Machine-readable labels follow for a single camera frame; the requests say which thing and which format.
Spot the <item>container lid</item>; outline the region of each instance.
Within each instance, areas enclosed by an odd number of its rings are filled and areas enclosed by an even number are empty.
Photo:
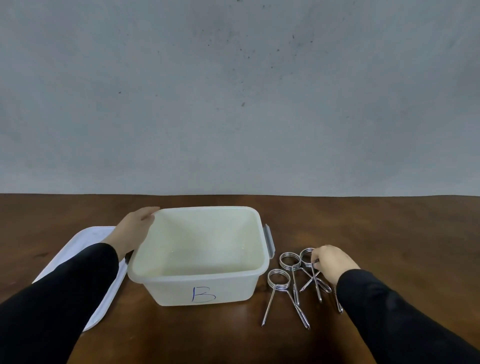
[[[57,255],[53,257],[50,263],[48,263],[38,277],[35,278],[33,283],[52,272],[57,266],[63,262],[66,262],[74,255],[77,255],[86,247],[101,242],[113,231],[114,228],[115,226],[92,226],[76,233],[75,236],[71,238],[70,241],[57,253]],[[125,263],[125,259],[123,259],[119,263],[117,277],[110,285],[105,297],[93,315],[90,317],[90,320],[88,320],[84,331],[87,331],[98,324],[103,316],[105,316],[105,313],[107,313],[107,310],[110,307],[110,304],[112,303],[113,298],[115,297],[115,294],[117,293],[123,278],[125,277],[125,274],[127,274],[127,264]]]

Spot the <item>rectangular plastic tub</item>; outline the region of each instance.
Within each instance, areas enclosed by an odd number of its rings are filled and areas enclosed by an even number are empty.
[[[251,207],[168,208],[155,213],[128,276],[162,306],[243,301],[274,253]]]

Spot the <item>gray wall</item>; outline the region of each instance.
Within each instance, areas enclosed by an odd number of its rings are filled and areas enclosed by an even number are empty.
[[[0,10],[0,192],[480,194],[478,0]]]

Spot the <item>person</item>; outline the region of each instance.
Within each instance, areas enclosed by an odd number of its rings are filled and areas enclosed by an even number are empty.
[[[66,363],[117,276],[118,262],[145,240],[159,207],[129,213],[91,245],[0,305],[0,363]],[[342,250],[325,245],[312,262],[378,364],[480,363],[480,352],[409,305]]]

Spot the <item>black sleeve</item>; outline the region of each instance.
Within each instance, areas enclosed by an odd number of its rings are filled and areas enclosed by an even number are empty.
[[[478,350],[370,272],[353,269],[342,274],[337,296],[378,364],[480,363]]]
[[[91,245],[0,305],[0,363],[66,363],[119,269]]]

